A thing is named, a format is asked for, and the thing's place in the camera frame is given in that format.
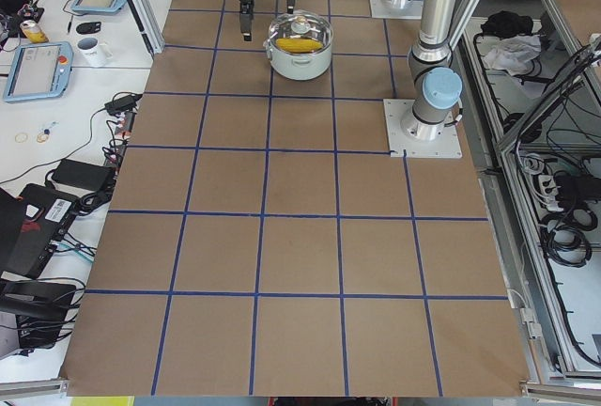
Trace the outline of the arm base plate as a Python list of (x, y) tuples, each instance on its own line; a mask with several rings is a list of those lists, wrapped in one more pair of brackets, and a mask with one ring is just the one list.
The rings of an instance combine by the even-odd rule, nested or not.
[(420, 20), (424, 0), (369, 0), (371, 16), (378, 19)]
[(460, 159), (462, 150), (455, 117), (449, 110), (439, 124), (425, 124), (413, 115), (414, 100), (383, 101), (389, 153), (392, 157)]

